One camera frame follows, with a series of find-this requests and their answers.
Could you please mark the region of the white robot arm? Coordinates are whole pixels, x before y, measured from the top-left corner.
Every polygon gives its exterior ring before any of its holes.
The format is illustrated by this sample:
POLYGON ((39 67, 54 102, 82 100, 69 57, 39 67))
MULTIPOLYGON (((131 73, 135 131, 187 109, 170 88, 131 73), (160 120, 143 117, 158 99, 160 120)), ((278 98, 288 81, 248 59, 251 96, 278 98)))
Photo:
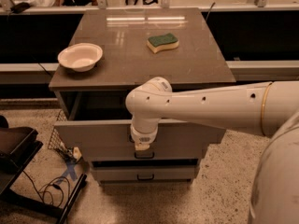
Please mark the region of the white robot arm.
POLYGON ((299 224, 299 82, 276 81, 173 92, 156 77, 130 91, 135 148, 150 147, 160 119, 270 139, 254 178, 248 224, 299 224))

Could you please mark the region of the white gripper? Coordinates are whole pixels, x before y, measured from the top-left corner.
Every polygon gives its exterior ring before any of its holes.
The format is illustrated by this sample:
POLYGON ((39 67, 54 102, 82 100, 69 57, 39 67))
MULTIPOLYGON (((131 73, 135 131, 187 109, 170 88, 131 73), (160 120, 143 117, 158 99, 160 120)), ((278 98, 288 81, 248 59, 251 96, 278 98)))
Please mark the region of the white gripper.
POLYGON ((131 136, 135 142, 135 150, 143 151, 150 148, 150 144, 152 144, 156 138, 158 128, 155 128, 153 131, 149 133, 142 133, 138 131, 134 125, 130 126, 131 136))

